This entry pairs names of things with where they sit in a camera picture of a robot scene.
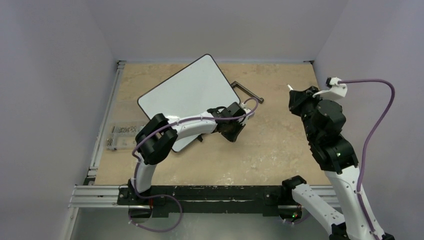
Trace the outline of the white whiteboard black frame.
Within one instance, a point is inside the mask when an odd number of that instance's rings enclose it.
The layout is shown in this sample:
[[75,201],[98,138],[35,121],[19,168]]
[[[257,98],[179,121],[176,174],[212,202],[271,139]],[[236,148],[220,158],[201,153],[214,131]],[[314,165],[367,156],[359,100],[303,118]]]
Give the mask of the white whiteboard black frame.
[[185,118],[234,102],[241,100],[210,54],[196,59],[137,100],[149,119],[159,113]]

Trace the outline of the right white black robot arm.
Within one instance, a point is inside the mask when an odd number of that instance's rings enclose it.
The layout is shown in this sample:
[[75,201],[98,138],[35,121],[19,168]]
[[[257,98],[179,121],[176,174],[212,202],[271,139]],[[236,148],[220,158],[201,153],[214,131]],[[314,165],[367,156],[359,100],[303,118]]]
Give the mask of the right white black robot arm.
[[299,175],[282,182],[280,196],[296,202],[325,229],[330,240],[393,240],[378,223],[360,182],[359,161],[342,136],[346,122],[342,107],[322,99],[319,90],[289,90],[289,111],[301,118],[311,154],[324,171],[341,210],[322,199]]

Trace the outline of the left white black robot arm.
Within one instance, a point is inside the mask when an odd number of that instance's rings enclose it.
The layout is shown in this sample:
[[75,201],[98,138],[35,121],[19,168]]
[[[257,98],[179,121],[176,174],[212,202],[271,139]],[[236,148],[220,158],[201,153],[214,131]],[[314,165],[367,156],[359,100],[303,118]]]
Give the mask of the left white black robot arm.
[[136,159],[129,197],[138,205],[149,199],[149,189],[156,167],[164,161],[177,141],[200,135],[221,134],[234,143],[256,108],[233,102],[229,106],[209,108],[188,117],[166,117],[156,114],[136,135],[131,154]]

